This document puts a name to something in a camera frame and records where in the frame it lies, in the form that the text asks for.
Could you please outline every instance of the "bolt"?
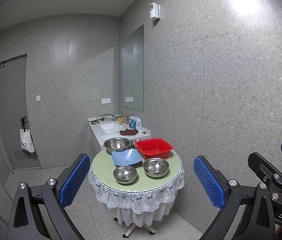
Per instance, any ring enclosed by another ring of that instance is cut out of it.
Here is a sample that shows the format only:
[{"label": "bolt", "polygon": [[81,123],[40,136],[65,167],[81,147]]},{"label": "bolt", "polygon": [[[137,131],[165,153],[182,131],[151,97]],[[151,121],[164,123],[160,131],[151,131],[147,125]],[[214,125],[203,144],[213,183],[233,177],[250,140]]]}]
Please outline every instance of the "bolt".
[{"label": "bolt", "polygon": [[234,179],[230,179],[230,180],[229,180],[229,184],[230,184],[231,186],[236,186],[238,183],[237,183]]},{"label": "bolt", "polygon": [[279,195],[277,193],[272,193],[272,198],[274,200],[277,200],[279,198]]},{"label": "bolt", "polygon": [[20,189],[24,189],[26,187],[26,184],[24,182],[22,182],[20,185],[19,185],[19,188]]},{"label": "bolt", "polygon": [[52,185],[54,185],[54,184],[56,183],[56,180],[55,180],[55,179],[49,179],[49,180],[47,181],[47,183],[48,183],[50,186],[52,186]]},{"label": "bolt", "polygon": [[264,183],[262,183],[262,182],[261,182],[259,185],[260,185],[260,188],[263,188],[263,189],[266,188],[266,184],[264,184]]}]

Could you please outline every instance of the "green tablecloth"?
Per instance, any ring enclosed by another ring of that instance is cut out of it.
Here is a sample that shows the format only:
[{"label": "green tablecloth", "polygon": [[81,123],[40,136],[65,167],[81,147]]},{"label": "green tablecloth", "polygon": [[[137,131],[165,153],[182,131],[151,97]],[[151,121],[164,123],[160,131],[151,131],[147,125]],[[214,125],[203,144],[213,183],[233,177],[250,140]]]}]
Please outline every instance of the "green tablecloth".
[{"label": "green tablecloth", "polygon": [[117,166],[113,163],[111,154],[107,150],[103,150],[100,151],[93,159],[92,172],[102,183],[116,190],[146,191],[162,186],[178,173],[180,169],[180,159],[175,151],[171,151],[166,160],[169,162],[169,170],[165,176],[161,178],[151,178],[145,174],[142,164],[139,163],[133,165],[138,172],[138,176],[135,181],[131,184],[123,185],[118,183],[113,177],[113,170]]}]

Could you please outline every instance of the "door vent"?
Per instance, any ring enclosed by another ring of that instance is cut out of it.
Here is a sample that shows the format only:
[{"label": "door vent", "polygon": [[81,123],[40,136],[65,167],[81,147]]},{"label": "door vent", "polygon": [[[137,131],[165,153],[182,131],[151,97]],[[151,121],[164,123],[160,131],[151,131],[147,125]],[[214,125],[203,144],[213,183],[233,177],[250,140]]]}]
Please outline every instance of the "door vent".
[{"label": "door vent", "polygon": [[30,152],[26,150],[17,150],[14,151],[15,158],[18,162],[26,162],[26,161],[31,161],[31,155]]}]

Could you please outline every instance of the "blue plate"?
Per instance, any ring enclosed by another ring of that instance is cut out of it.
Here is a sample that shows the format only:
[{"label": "blue plate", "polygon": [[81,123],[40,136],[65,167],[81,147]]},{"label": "blue plate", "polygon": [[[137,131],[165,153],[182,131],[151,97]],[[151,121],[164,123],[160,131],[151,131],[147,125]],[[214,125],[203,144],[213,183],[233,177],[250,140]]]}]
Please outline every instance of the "blue plate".
[{"label": "blue plate", "polygon": [[142,158],[136,149],[129,149],[123,151],[113,151],[112,152],[112,160],[115,165],[123,166],[123,165],[133,165],[140,161]]}]

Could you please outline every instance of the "door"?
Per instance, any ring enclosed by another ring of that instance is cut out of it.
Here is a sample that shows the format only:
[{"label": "door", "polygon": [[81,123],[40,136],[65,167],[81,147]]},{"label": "door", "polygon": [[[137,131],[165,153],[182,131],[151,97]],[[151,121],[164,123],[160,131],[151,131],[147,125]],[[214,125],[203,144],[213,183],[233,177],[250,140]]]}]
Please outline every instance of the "door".
[{"label": "door", "polygon": [[26,57],[0,66],[0,130],[14,168],[41,166],[36,152],[21,149],[20,118],[28,116],[25,98]]}]

